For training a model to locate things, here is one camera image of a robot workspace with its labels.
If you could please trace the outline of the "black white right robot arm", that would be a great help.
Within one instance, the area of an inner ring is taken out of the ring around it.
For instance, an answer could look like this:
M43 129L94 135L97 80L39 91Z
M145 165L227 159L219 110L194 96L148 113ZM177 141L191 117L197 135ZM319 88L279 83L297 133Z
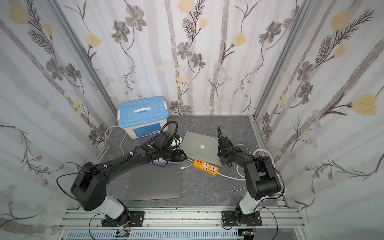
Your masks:
M260 226L262 224L258 207L266 199L278 199L285 191L279 172L274 167L271 157L257 157L234 146L228 137L218 132L217 155L222 165L233 163L242 167L245 175L247 192L238 201L232 213L223 213L223 226Z

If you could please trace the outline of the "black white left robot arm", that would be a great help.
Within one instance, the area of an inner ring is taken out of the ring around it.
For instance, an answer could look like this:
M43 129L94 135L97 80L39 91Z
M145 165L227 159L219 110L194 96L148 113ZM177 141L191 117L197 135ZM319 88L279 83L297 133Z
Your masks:
M98 211L113 225L125 227L132 219L130 211L121 201L107 195L107 185L120 175L158 159L167 164L187 160L187 155L180 149L182 141L177 131L170 134L161 128L155 136L135 146L128 154L100 164L85 163L74 173L76 179L67 195L80 203L86 212Z

